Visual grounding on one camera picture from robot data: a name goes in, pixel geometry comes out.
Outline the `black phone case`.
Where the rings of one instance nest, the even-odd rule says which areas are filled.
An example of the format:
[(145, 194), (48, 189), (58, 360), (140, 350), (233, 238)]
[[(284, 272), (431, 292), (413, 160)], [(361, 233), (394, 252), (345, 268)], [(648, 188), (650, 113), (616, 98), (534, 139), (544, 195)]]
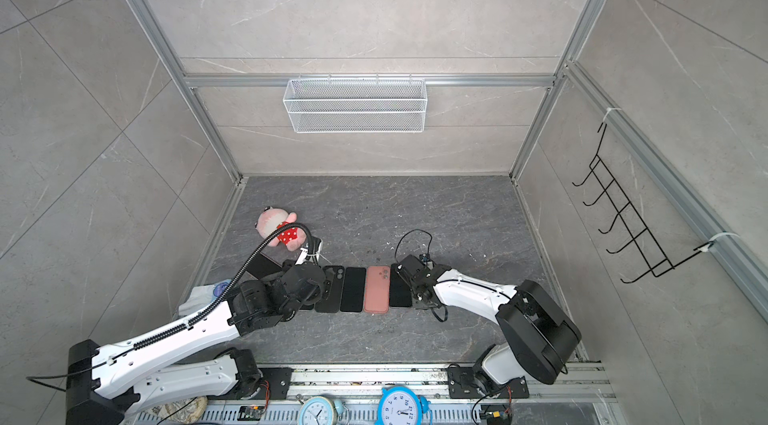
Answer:
[(342, 290), (344, 284), (345, 271), (342, 266), (325, 266), (324, 291), (321, 299), (314, 305), (314, 310), (318, 313), (338, 313), (340, 311)]

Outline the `dark phone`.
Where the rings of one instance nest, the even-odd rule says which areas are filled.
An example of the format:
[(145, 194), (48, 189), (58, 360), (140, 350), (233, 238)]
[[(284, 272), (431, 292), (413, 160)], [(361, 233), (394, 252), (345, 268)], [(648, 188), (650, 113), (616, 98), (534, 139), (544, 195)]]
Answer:
[(283, 273), (283, 267), (272, 260), (271, 258), (263, 255), (261, 252), (253, 254), (247, 261), (246, 272), (258, 280), (268, 279), (275, 274)]

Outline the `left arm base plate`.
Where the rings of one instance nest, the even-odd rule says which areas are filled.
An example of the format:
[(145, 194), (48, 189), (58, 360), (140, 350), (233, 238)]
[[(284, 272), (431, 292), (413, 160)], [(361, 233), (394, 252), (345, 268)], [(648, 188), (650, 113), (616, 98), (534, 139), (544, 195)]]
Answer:
[(246, 396), (249, 400), (286, 400), (291, 386), (293, 369), (289, 367), (260, 368), (261, 377)]

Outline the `red phone case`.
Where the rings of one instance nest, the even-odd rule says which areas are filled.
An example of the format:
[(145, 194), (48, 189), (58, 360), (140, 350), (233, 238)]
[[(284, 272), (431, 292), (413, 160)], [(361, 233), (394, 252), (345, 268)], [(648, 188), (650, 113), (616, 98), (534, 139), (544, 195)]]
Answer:
[(366, 271), (363, 311), (385, 314), (389, 310), (390, 267), (374, 266)]

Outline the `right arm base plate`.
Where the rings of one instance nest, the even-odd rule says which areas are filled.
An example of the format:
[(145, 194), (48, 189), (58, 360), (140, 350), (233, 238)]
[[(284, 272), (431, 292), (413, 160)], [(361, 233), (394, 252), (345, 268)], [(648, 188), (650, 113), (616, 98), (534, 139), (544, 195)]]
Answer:
[(525, 377), (513, 378), (499, 384), (482, 370), (450, 364), (446, 369), (448, 393), (451, 399), (477, 399), (482, 396), (527, 399), (530, 397)]

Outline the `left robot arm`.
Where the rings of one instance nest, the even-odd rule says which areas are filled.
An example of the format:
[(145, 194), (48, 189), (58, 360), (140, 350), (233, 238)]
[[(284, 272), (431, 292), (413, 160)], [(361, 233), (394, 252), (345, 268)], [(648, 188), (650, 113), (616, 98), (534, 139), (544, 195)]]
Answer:
[(72, 346), (63, 376), (66, 423), (119, 424), (171, 402), (253, 397), (266, 386), (252, 352), (230, 348), (198, 363), (188, 357), (290, 320), (322, 298), (325, 281), (318, 264), (296, 264), (263, 280), (230, 283), (201, 310), (142, 336)]

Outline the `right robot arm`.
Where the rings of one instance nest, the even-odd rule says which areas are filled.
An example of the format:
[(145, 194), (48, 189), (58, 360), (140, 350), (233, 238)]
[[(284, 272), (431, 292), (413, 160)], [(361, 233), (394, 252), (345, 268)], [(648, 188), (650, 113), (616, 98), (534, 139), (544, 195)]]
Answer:
[(552, 385), (568, 372), (582, 334), (538, 283), (495, 284), (413, 255), (398, 262), (395, 271), (414, 305), (433, 312), (463, 309), (499, 327), (506, 343), (490, 346), (473, 365), (473, 380), (483, 392), (515, 379)]

